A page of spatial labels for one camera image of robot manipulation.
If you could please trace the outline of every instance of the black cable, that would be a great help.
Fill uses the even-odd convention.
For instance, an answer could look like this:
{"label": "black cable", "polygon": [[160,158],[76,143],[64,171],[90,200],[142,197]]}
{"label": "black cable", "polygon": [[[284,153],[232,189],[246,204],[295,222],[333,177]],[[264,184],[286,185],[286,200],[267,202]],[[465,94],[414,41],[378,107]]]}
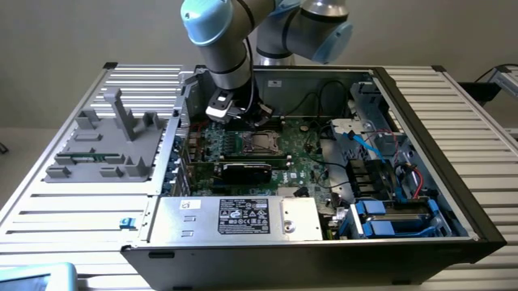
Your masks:
{"label": "black cable", "polygon": [[252,101],[254,101],[255,80],[254,80],[254,52],[252,52],[252,46],[250,45],[248,38],[246,38],[244,41],[246,41],[246,47],[248,49],[248,56],[250,56],[250,87],[252,88],[251,92],[250,92],[248,107],[244,110],[244,113],[247,113],[250,108],[251,108],[251,106],[252,106]]}
{"label": "black cable", "polygon": [[307,100],[307,98],[311,96],[311,94],[314,94],[314,95],[318,97],[318,95],[317,95],[315,92],[310,92],[309,94],[306,94],[305,98],[302,98],[302,100],[301,100],[301,103],[295,106],[294,109],[291,109],[291,110],[288,111],[288,113],[284,114],[284,116],[288,116],[290,114],[292,114],[292,113],[299,109],[299,107],[301,107],[302,104],[306,102],[306,100]]}
{"label": "black cable", "polygon": [[482,74],[482,76],[481,77],[478,77],[478,79],[475,80],[475,83],[497,68],[497,67],[499,67],[499,66],[509,66],[509,65],[511,65],[511,66],[514,66],[514,67],[518,67],[518,64],[501,64],[501,65],[495,65],[491,69],[489,69],[487,70],[487,72],[486,73],[483,73]]}
{"label": "black cable", "polygon": [[[331,128],[331,124],[329,124],[329,125],[326,125],[326,126],[323,126],[323,127],[321,128],[321,130],[319,130],[319,132],[318,132],[318,139],[322,138],[322,134],[323,134],[325,130],[329,129],[329,128]],[[330,139],[333,139],[333,140],[337,140],[337,139],[334,138],[334,136],[330,135],[329,132],[326,132],[326,136],[327,136],[327,138],[330,138]]]}
{"label": "black cable", "polygon": [[[313,120],[313,121],[310,122],[310,124],[309,124],[310,127],[311,127],[313,123],[317,123],[317,126],[321,128],[321,124],[318,123],[317,120]],[[306,148],[307,142],[310,141],[310,137],[311,137],[311,132],[307,132],[307,138],[306,138],[306,141],[305,141],[305,143],[303,143],[303,145],[302,145],[305,148]]]}
{"label": "black cable", "polygon": [[318,114],[317,114],[317,118],[321,117],[321,111],[325,110],[325,107],[322,106],[322,94],[325,92],[325,89],[326,87],[330,85],[330,84],[339,84],[342,89],[343,89],[343,94],[345,94],[345,109],[349,107],[349,96],[347,96],[347,89],[346,89],[346,86],[342,84],[342,82],[339,80],[331,80],[329,82],[326,82],[322,87],[321,87],[321,90],[318,92]]}
{"label": "black cable", "polygon": [[337,164],[335,162],[325,162],[325,161],[319,161],[318,159],[314,159],[310,154],[307,154],[307,157],[314,161],[314,162],[318,162],[319,164],[322,165],[329,165],[329,166],[337,166],[337,167],[341,167],[342,169],[346,170],[346,167],[341,164]]}
{"label": "black cable", "polygon": [[5,145],[0,142],[0,154],[4,154],[9,151],[9,149],[5,147]]}
{"label": "black cable", "polygon": [[333,186],[325,186],[325,185],[322,185],[322,184],[319,183],[319,181],[321,181],[322,175],[323,175],[326,172],[327,172],[327,170],[318,176],[318,178],[317,178],[317,180],[315,180],[315,183],[317,183],[317,185],[319,185],[321,188],[333,189],[333,188],[335,188],[335,187],[339,187],[339,186],[342,186],[342,185],[350,183],[349,181],[346,181],[346,182],[342,182],[342,183],[337,184],[337,185],[333,185]]}

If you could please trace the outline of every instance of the motherboard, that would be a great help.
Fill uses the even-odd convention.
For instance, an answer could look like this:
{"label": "motherboard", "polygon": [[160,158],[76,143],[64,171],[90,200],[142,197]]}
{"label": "motherboard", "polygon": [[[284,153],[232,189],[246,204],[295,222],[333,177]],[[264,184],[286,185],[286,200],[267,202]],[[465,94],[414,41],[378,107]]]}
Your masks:
{"label": "motherboard", "polygon": [[[227,129],[215,122],[192,124],[190,134],[190,182],[192,196],[314,197],[321,213],[330,209],[330,186],[313,120],[287,118],[256,131]],[[266,181],[243,181],[236,169],[228,181],[222,168],[239,164],[270,165]]]}

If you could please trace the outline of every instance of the robotic arm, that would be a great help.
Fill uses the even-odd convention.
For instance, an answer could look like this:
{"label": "robotic arm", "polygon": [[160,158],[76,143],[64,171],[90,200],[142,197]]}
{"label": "robotic arm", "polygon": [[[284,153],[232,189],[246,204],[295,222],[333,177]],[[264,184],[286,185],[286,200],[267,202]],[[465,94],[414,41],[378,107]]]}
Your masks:
{"label": "robotic arm", "polygon": [[292,64],[292,54],[327,64],[353,34],[345,0],[186,0],[182,20],[219,89],[206,113],[218,122],[267,122],[272,108],[259,98],[248,34],[258,28],[259,63]]}

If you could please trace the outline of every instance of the red wire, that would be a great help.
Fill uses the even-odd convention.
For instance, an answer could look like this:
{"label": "red wire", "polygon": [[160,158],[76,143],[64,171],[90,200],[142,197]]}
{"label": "red wire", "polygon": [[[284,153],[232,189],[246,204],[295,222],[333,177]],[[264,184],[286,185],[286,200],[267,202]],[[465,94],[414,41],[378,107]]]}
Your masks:
{"label": "red wire", "polygon": [[425,183],[425,179],[422,178],[422,174],[417,168],[413,168],[413,171],[415,172],[415,174],[418,174],[418,177],[419,177],[419,186],[418,186],[418,189],[415,190],[415,194],[413,197],[414,199],[417,199],[419,197],[419,192],[421,192],[422,185]]}

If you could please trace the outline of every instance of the white wall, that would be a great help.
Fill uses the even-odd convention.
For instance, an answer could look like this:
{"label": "white wall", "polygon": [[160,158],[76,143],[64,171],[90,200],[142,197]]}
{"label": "white wall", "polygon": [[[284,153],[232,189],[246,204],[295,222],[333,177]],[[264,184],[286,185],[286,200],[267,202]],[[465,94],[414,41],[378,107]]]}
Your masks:
{"label": "white wall", "polygon": [[0,155],[0,209],[55,134],[55,129],[0,129],[0,142],[9,149]]}
{"label": "white wall", "polygon": [[[106,61],[199,63],[180,5],[0,0],[0,126],[58,128]],[[355,35],[337,64],[442,64],[470,80],[518,62],[517,0],[349,0],[349,8]]]}

